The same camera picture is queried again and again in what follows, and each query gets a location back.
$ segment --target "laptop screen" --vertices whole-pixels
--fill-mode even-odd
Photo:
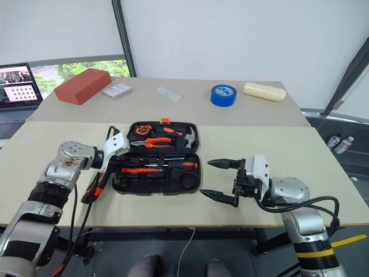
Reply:
[[[0,65],[0,109],[38,106],[41,93],[27,63]]]

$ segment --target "hammer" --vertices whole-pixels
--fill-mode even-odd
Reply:
[[[169,127],[158,126],[156,127],[156,130],[159,132],[164,132],[168,137],[180,137],[182,139],[185,139],[187,141],[187,144],[185,146],[186,148],[191,148],[192,143],[195,141],[195,138],[196,138],[195,131],[191,126],[190,126],[191,133],[186,134],[184,137],[183,137],[184,135],[183,132],[176,131]]]
[[[186,148],[191,148],[192,143],[195,141],[196,135],[194,129],[190,126],[191,133],[186,134],[184,139],[187,140]]]

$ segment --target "yellow stripe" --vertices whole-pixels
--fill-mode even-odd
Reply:
[[[318,258],[318,257],[330,256],[333,254],[334,254],[333,249],[317,251],[317,252],[306,252],[306,253],[296,252],[296,255],[298,256],[298,258]]]
[[[352,238],[343,239],[342,241],[332,242],[331,246],[338,247],[341,245],[350,244],[351,242],[360,241],[361,239],[365,239],[365,238],[367,238],[367,235],[357,235]]]

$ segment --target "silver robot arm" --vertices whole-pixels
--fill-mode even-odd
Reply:
[[[59,229],[55,227],[80,176],[90,168],[106,171],[112,156],[129,150],[121,133],[109,138],[104,150],[68,141],[48,164],[26,202],[23,202],[0,239],[0,276],[34,277],[36,268],[48,263]]]
[[[238,170],[234,197],[214,190],[200,190],[215,201],[238,207],[239,196],[242,196],[255,198],[260,207],[264,201],[286,208],[286,203],[302,203],[310,199],[308,187],[294,177],[269,179],[270,166],[262,155],[242,160],[217,159],[208,164]],[[318,210],[301,207],[283,212],[281,216],[298,256],[302,277],[347,277],[344,267],[336,259]]]

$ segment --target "white wall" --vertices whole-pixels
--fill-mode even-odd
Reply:
[[[282,81],[325,108],[369,35],[368,0],[123,0],[141,77]]]
[[[0,64],[121,54],[109,0],[0,0]],[[369,35],[368,0],[122,0],[140,77],[282,81],[324,108]]]
[[[369,119],[369,66],[348,90],[342,106],[333,112]]]
[[[0,0],[0,62],[122,54],[109,0]]]

